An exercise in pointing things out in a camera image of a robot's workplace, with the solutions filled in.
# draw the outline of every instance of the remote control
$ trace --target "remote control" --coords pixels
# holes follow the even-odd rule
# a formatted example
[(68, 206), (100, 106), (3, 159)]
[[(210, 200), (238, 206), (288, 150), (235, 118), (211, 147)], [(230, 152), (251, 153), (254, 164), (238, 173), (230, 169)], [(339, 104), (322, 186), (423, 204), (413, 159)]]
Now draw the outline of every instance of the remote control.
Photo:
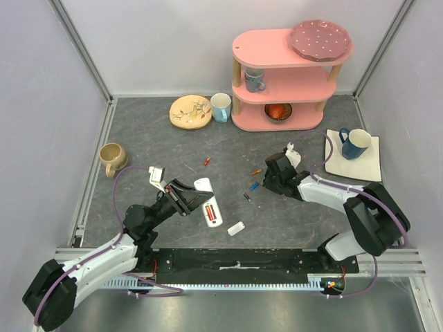
[[(194, 182), (196, 190), (202, 192), (214, 192), (212, 185), (210, 185), (209, 178), (200, 178)], [(219, 206), (215, 200), (215, 196), (211, 197), (206, 203), (201, 206), (203, 214), (206, 219), (208, 227), (217, 227), (223, 223), (222, 215), (220, 214)]]

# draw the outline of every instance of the white wall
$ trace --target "white wall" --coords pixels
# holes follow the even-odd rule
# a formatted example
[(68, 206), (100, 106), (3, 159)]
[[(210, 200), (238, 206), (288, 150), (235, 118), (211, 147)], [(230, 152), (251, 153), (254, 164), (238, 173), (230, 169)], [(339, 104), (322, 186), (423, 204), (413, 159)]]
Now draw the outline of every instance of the white wall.
[(0, 322), (31, 330), (21, 297), (65, 246), (105, 101), (45, 0), (0, 9)]
[(410, 237), (443, 310), (443, 15), (416, 1), (361, 97), (381, 138), (385, 184), (411, 222)]
[(321, 18), (355, 44), (338, 90), (351, 92), (401, 0), (63, 0), (113, 94), (231, 91), (232, 43), (253, 29)]

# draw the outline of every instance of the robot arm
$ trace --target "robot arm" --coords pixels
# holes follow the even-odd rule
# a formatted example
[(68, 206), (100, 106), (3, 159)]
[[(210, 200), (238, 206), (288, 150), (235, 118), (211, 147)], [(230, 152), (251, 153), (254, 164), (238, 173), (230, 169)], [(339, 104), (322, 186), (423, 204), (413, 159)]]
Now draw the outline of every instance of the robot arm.
[[(52, 331), (63, 324), (75, 307), (113, 277), (138, 266), (150, 265), (151, 245), (158, 235), (153, 229), (175, 213), (189, 215), (214, 196), (212, 192), (198, 191), (176, 179), (166, 183), (162, 168), (151, 167), (150, 174), (150, 183), (160, 189), (156, 203), (151, 206), (131, 205), (127, 209), (123, 221), (124, 234), (118, 243), (115, 242), (120, 235), (78, 259), (64, 264), (52, 259), (42, 266), (23, 296), (24, 304), (33, 315), (54, 281), (72, 267), (77, 267), (60, 282), (44, 304), (39, 324), (45, 331)], [(79, 264), (106, 248), (110, 249)]]
[(300, 154), (293, 150), (290, 143), (283, 153), (267, 158), (268, 170), (263, 186), (277, 194), (326, 205), (346, 214), (352, 231), (336, 234), (318, 248), (323, 253), (325, 267), (363, 252), (380, 256), (401, 237), (395, 222), (384, 210), (358, 192), (350, 191), (351, 188), (379, 199), (396, 215), (405, 231), (409, 231), (408, 219), (381, 184), (371, 183), (365, 187), (344, 185), (347, 190), (342, 190), (337, 187), (343, 184), (328, 181), (332, 185), (326, 185), (321, 178), (311, 177), (309, 172), (298, 173), (296, 167), (300, 160)]

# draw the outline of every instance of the gray mug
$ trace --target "gray mug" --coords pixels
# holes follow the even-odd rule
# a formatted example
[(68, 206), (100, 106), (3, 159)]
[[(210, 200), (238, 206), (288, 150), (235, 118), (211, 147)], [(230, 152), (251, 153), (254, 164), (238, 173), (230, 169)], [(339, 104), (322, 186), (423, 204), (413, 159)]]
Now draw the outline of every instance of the gray mug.
[(263, 91), (266, 84), (263, 82), (264, 69), (246, 67), (244, 81), (249, 92)]

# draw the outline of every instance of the tan mug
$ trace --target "tan mug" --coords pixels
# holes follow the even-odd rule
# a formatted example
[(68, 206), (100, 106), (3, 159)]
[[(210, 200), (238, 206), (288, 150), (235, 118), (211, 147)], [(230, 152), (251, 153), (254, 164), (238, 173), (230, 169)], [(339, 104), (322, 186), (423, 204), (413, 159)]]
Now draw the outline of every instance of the tan mug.
[(125, 149), (117, 143), (103, 145), (99, 153), (100, 161), (106, 167), (106, 176), (112, 178), (116, 171), (125, 168), (127, 164), (127, 154)]

